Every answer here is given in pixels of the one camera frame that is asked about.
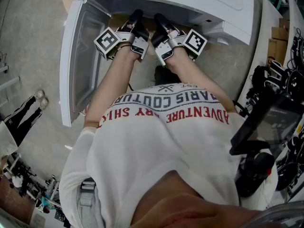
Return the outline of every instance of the person in black pants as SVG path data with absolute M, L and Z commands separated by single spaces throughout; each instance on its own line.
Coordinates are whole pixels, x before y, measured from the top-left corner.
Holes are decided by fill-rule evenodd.
M 36 100 L 41 101 L 40 107 L 27 120 L 21 123 L 30 106 Z M 47 105 L 48 99 L 45 98 L 44 91 L 39 90 L 0 123 L 0 176 L 3 175 L 3 167 L 7 162 L 8 156 L 17 150 Z

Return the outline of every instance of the white appliance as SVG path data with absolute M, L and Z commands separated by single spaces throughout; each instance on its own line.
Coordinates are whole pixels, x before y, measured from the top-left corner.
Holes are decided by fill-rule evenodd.
M 98 69 L 105 63 L 94 39 L 107 27 L 110 16 L 144 17 L 162 13 L 225 44 L 249 44 L 254 0 L 75 0 L 70 8 L 60 58 L 60 104 L 65 126 L 89 104 L 97 87 Z

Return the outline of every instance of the wrist-mounted device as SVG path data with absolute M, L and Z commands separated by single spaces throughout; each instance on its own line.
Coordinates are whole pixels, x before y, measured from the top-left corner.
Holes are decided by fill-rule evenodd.
M 173 49 L 184 47 L 189 57 L 194 61 L 203 51 L 207 40 L 195 30 L 191 29 L 188 34 L 177 29 L 162 14 L 155 14 L 154 20 L 157 28 L 151 42 L 155 53 L 163 66 L 165 60 L 173 55 Z
M 95 40 L 98 52 L 105 58 L 113 60 L 122 44 L 131 45 L 131 50 L 139 54 L 143 60 L 148 49 L 149 32 L 141 23 L 143 11 L 136 10 L 126 23 L 113 31 L 110 27 L 105 29 Z

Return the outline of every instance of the shoe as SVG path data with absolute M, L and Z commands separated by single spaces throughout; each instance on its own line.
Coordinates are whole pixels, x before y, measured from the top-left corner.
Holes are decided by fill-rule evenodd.
M 44 91 L 43 90 L 38 90 L 35 94 L 34 94 L 34 97 L 36 100 L 39 100 L 41 99 L 42 97 L 44 97 Z
M 40 102 L 40 109 L 45 110 L 47 105 L 48 105 L 48 99 L 44 97 Z

